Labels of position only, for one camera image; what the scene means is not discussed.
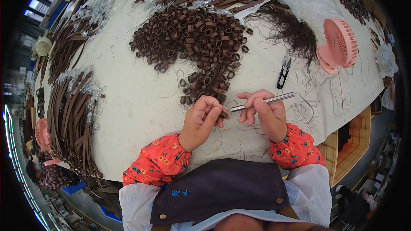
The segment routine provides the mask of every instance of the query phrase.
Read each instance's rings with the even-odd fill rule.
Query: metal pen tool
[[[284,95],[278,95],[276,97],[265,99],[264,101],[269,105],[270,103],[281,101],[281,100],[284,100],[284,99],[293,98],[294,96],[295,96],[295,93],[290,92],[290,93],[287,93],[287,94],[284,94]],[[231,109],[228,109],[228,111],[236,112],[236,111],[241,111],[241,110],[244,110],[244,109],[248,109],[248,108],[245,108],[244,105],[239,105],[239,106],[235,106]]]

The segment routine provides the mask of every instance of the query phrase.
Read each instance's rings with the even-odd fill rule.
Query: desk fan
[[[34,136],[36,137],[37,143],[43,150],[51,151],[48,128],[49,125],[47,124],[47,119],[40,119],[37,121],[36,127],[34,128]],[[46,161],[44,165],[49,166],[59,162],[61,162],[59,159],[53,158],[52,160]]]
[[[338,66],[350,68],[358,55],[357,39],[351,26],[337,18],[325,19],[324,35],[327,45],[317,47],[317,57],[326,72],[334,74]]]

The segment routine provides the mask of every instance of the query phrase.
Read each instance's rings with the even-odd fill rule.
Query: scissors
[[[278,89],[282,89],[285,83],[285,80],[287,78],[288,75],[288,71],[290,70],[290,66],[291,66],[291,59],[288,59],[288,57],[286,57],[284,59],[284,63],[283,66],[281,68],[281,72],[280,75],[278,76],[278,82],[277,82],[277,88]]]

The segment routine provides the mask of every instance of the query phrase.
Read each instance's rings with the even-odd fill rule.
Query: navy apron
[[[233,209],[290,210],[297,218],[274,163],[235,159],[212,160],[161,189],[150,222],[170,225],[203,221]]]

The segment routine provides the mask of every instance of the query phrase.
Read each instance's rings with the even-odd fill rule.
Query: factory floor
[[[359,188],[366,180],[365,173],[368,165],[376,158],[378,152],[383,146],[383,143],[390,131],[391,123],[393,122],[394,112],[383,108],[383,114],[376,115],[371,120],[371,138],[369,149],[361,158],[361,160],[352,168],[352,170],[339,182],[353,191]],[[288,175],[288,171],[281,170],[282,175]],[[335,199],[335,187],[331,188],[331,195],[333,197],[333,208],[331,211],[331,220],[337,214],[337,199]],[[68,195],[60,190],[59,193],[68,202],[68,206],[75,210],[79,216],[85,218],[88,223],[96,223],[102,231],[105,230],[122,230],[122,224],[107,218],[101,211],[100,207],[94,203],[91,197],[82,190],[79,194]]]

